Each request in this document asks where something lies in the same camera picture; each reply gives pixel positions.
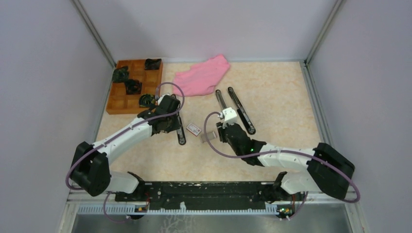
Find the red white staple box sleeve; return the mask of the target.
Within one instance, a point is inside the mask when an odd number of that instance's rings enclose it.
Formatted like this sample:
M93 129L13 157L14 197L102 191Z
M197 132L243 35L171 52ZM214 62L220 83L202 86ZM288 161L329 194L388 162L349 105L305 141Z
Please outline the red white staple box sleeve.
M186 127L186 129L187 129L191 134L193 134L194 136L199 136L200 133L202 132L202 130L201 130L198 126L196 126L195 124L193 124L193 123L190 123L190 124Z

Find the beige and black stapler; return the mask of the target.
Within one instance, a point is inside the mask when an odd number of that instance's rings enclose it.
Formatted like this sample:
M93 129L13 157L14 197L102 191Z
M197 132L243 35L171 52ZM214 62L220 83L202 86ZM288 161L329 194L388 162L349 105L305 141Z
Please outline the beige and black stapler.
M218 103L219 103L221 109L222 109L222 110L226 109L226 108L227 108L227 105L226 105L226 103L225 103L225 101L224 101L224 98L223 98L223 95L222 95L221 90L217 89L217 90L215 91L215 95L216 95L216 98L217 98L217 100L218 100Z

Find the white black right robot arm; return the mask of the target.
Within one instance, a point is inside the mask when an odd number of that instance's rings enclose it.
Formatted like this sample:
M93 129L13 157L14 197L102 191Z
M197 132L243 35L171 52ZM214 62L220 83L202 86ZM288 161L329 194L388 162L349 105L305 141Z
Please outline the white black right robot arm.
M227 143L236 157L251 166L283 168L276 178L274 195L286 200L299 192L322 192L347 201L355 166L327 143L314 149L282 148L251 139L237 123L216 123L220 141Z

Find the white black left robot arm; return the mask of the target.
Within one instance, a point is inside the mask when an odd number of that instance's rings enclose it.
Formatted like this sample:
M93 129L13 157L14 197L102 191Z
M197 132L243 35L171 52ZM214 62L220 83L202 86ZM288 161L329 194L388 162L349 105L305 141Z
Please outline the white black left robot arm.
M104 192L123 192L139 201L146 194L143 181L132 172L115 172L110 165L132 146L158 133L169 133L180 128L178 112L183 103L169 94L162 95L157 105L139 113L125 127L113 135L94 142L80 143L72 160L66 181L78 185L92 197Z

